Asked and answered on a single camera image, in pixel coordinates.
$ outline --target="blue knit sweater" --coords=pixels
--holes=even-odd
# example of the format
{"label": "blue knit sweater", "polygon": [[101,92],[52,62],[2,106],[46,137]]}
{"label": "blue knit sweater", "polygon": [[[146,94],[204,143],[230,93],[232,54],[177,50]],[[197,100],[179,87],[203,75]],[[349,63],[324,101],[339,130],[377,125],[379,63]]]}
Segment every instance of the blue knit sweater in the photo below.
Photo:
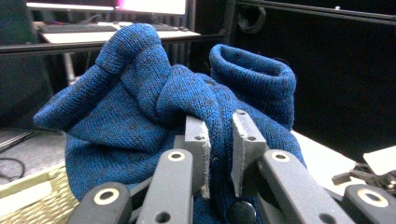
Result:
{"label": "blue knit sweater", "polygon": [[66,170],[77,199],[104,182],[130,185],[153,175],[160,155],[184,132],[188,114],[205,121],[212,146],[211,199],[195,197],[195,223],[227,223],[228,209],[241,200],[234,197],[230,178],[236,109],[249,113],[270,148],[303,161],[290,134],[293,72],[278,61],[223,45],[212,49],[210,62],[212,77],[171,66],[152,27],[125,27],[78,82],[35,115],[37,125],[68,133]]}

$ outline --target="monitor screen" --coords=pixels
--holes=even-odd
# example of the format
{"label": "monitor screen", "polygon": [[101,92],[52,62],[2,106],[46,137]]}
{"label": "monitor screen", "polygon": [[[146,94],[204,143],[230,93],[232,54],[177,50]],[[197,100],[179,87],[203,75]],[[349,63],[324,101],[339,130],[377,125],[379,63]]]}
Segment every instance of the monitor screen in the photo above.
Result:
{"label": "monitor screen", "polygon": [[116,0],[115,9],[184,15],[186,13],[186,0]]}
{"label": "monitor screen", "polygon": [[26,6],[30,8],[48,9],[88,9],[104,10],[114,9],[113,0],[28,0]]}

